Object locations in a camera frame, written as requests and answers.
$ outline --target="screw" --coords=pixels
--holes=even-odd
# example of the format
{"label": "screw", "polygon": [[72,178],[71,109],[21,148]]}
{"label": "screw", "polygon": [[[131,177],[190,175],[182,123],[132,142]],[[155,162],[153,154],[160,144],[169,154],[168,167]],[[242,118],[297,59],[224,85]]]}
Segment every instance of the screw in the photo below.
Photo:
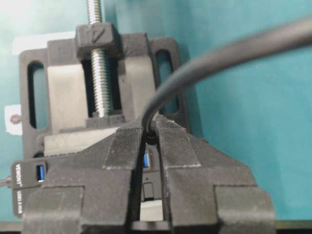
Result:
{"label": "screw", "polygon": [[[102,23],[100,0],[87,0],[89,24]],[[94,49],[91,51],[91,64],[94,87],[94,100],[98,117],[109,115],[112,109],[110,81],[105,51]]]}

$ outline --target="black 3d-printed vise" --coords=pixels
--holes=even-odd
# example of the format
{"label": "black 3d-printed vise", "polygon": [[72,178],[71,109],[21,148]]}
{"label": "black 3d-printed vise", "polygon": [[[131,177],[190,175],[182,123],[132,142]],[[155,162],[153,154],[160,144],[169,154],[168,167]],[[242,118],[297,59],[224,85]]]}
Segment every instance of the black 3d-printed vise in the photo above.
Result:
{"label": "black 3d-printed vise", "polygon": [[[82,108],[86,96],[77,97],[76,104],[71,100],[70,110],[66,103],[55,103],[60,95],[81,95],[73,91],[75,87],[58,86],[66,79],[58,80],[58,71],[80,66],[95,48],[105,49],[118,63],[122,110],[104,118],[88,115],[88,106]],[[156,146],[146,144],[139,118],[149,97],[135,94],[146,91],[141,84],[147,79],[152,79],[150,95],[159,85],[159,51],[167,51],[172,69],[178,68],[173,39],[147,39],[145,33],[119,35],[112,24],[100,23],[78,26],[74,39],[49,41],[46,49],[20,55],[24,160],[12,165],[12,191],[24,234],[275,233],[270,197],[257,187],[249,168],[189,134],[183,94],[175,114],[156,117]],[[48,86],[49,123],[43,130],[32,124],[28,75],[36,61],[44,66]],[[97,131],[111,127],[119,128],[100,140]],[[75,139],[89,138],[94,143],[85,149],[69,147],[75,146]],[[153,152],[157,170],[143,169],[147,149]],[[45,157],[33,158],[38,153]],[[156,171],[161,183],[154,186],[161,188],[164,220],[143,222],[139,220],[142,177],[148,179],[148,173]]]}

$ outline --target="textured jaw pad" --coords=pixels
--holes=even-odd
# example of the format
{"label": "textured jaw pad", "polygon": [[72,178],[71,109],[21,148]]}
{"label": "textured jaw pad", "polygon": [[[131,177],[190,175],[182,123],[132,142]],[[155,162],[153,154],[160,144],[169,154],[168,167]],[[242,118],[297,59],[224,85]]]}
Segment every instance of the textured jaw pad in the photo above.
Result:
{"label": "textured jaw pad", "polygon": [[270,196],[246,165],[163,116],[155,129],[163,213],[174,233],[275,233]]}
{"label": "textured jaw pad", "polygon": [[144,151],[133,123],[51,168],[28,198],[23,233],[126,233],[139,219]]}

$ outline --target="black cable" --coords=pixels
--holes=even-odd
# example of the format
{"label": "black cable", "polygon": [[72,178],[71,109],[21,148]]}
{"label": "black cable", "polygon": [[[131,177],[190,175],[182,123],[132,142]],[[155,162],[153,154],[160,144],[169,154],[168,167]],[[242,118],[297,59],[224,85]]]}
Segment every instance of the black cable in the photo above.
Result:
{"label": "black cable", "polygon": [[155,113],[188,86],[227,68],[312,43],[312,19],[304,19],[256,34],[214,50],[181,66],[157,89],[143,112],[141,124],[147,134]]}

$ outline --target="white label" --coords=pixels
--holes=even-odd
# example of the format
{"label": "white label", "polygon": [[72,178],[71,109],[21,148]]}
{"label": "white label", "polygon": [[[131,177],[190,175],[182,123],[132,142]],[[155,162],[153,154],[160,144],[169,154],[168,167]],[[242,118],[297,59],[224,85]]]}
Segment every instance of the white label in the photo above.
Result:
{"label": "white label", "polygon": [[22,203],[22,196],[21,196],[21,190],[17,191],[17,202],[18,202],[18,213],[23,213],[23,203]]}
{"label": "white label", "polygon": [[20,164],[16,164],[15,172],[16,172],[16,184],[18,184],[20,187],[23,187],[23,183],[21,182],[21,168],[20,168]]}

